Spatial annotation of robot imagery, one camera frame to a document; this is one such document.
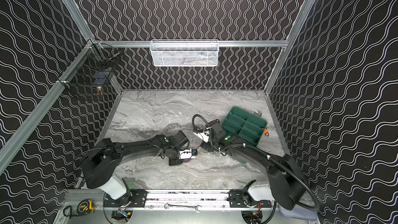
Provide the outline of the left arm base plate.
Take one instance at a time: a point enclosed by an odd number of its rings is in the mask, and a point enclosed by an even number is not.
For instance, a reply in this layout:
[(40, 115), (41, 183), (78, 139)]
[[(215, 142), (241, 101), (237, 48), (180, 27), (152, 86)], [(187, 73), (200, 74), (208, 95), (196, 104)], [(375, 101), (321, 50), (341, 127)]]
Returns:
[(144, 207), (147, 201), (148, 191), (143, 189), (130, 190), (121, 198), (114, 200), (108, 194), (103, 200), (103, 207)]

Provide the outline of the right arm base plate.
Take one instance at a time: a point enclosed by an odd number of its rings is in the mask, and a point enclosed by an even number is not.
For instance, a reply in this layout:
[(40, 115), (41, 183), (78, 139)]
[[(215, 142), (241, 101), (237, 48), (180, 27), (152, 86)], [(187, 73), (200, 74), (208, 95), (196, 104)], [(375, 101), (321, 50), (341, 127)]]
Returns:
[(269, 200), (256, 201), (246, 190), (230, 190), (226, 200), (231, 208), (271, 208), (272, 202)]

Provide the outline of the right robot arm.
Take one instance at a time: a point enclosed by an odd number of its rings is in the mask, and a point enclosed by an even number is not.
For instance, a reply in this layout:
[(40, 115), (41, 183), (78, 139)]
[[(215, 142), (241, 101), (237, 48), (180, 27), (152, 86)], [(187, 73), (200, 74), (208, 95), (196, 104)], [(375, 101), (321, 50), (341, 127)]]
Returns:
[(218, 119), (204, 123), (204, 127), (197, 127), (192, 120), (194, 130), (209, 131), (210, 150), (223, 156), (241, 159), (264, 173), (271, 194), (280, 206), (288, 210), (292, 210), (296, 205), (311, 211), (319, 210), (317, 197), (290, 155), (281, 157), (252, 146), (236, 134), (227, 133)]

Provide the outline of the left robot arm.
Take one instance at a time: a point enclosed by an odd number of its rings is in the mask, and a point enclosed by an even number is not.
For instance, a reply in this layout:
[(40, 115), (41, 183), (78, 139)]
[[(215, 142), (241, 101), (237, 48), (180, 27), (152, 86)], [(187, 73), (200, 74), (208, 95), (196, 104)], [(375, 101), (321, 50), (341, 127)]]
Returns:
[(130, 190), (123, 180), (114, 175), (117, 166), (145, 157), (168, 158), (170, 166), (180, 165), (184, 160), (198, 155), (198, 150), (189, 148), (189, 144), (189, 139), (182, 131), (171, 136), (156, 135), (129, 143), (105, 138), (81, 158), (80, 168), (87, 188), (100, 189), (111, 199), (126, 202)]

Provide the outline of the green divided plastic tray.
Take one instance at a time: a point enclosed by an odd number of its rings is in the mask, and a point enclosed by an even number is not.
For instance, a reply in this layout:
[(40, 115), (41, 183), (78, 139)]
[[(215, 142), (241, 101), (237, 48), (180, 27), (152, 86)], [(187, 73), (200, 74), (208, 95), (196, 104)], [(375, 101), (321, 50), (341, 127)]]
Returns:
[(231, 108), (221, 126), (227, 133), (235, 134), (253, 146), (258, 146), (267, 121), (240, 107)]

